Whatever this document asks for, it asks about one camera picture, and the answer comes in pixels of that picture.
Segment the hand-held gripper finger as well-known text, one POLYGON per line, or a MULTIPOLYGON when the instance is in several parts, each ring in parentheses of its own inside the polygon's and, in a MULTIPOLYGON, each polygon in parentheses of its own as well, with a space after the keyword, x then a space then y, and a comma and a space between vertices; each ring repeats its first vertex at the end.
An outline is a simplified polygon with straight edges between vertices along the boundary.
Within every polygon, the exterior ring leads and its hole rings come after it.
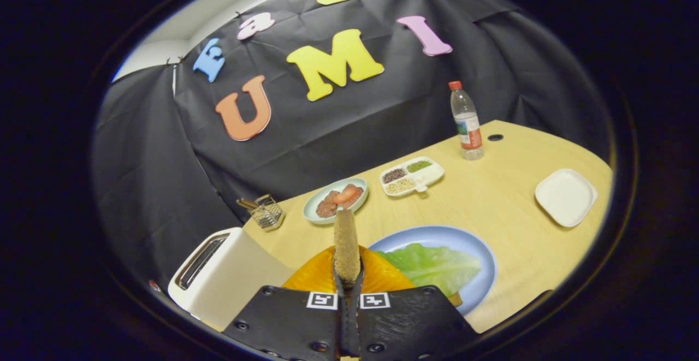
POLYGON ((339 286, 330 291, 261 286, 223 334, 264 359, 339 360, 346 318, 339 286))
POLYGON ((384 257, 360 247, 362 272, 349 307, 349 341, 362 360, 451 358, 477 332, 436 286, 414 286, 384 257))

